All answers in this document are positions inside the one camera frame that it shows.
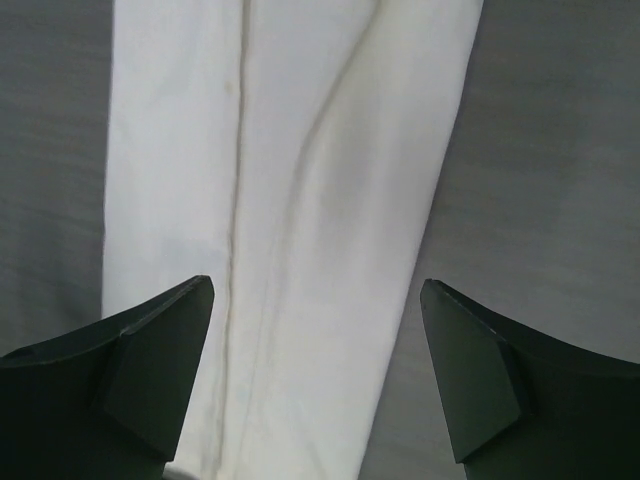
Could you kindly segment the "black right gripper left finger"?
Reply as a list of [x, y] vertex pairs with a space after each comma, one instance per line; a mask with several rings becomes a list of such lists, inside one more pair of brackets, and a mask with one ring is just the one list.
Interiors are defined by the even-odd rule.
[[198, 275], [1, 359], [5, 479], [159, 479], [176, 455], [214, 304]]

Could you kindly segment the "cream white t shirt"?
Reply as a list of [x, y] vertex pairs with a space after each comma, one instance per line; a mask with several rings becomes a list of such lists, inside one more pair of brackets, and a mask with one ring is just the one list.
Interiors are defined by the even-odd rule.
[[478, 1], [118, 1], [102, 310], [216, 299], [171, 471], [354, 479]]

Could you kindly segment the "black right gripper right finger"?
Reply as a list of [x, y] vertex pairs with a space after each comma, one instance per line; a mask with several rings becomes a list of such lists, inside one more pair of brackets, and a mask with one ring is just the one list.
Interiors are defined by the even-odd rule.
[[420, 303], [467, 478], [638, 478], [638, 364], [553, 338], [439, 280], [424, 282]]

